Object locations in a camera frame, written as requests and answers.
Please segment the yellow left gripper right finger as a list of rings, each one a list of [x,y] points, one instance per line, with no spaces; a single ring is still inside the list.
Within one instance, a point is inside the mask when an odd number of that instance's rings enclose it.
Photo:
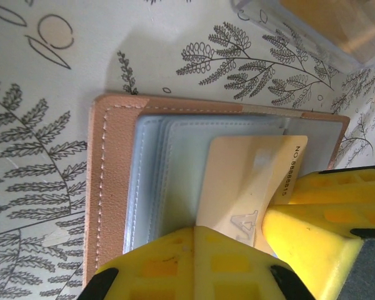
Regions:
[[[194,299],[314,299],[282,260],[204,226],[194,228]]]

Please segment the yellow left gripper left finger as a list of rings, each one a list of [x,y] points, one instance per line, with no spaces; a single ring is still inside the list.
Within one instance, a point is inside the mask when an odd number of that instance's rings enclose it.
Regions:
[[[82,298],[192,299],[193,233],[180,229],[103,264]]]

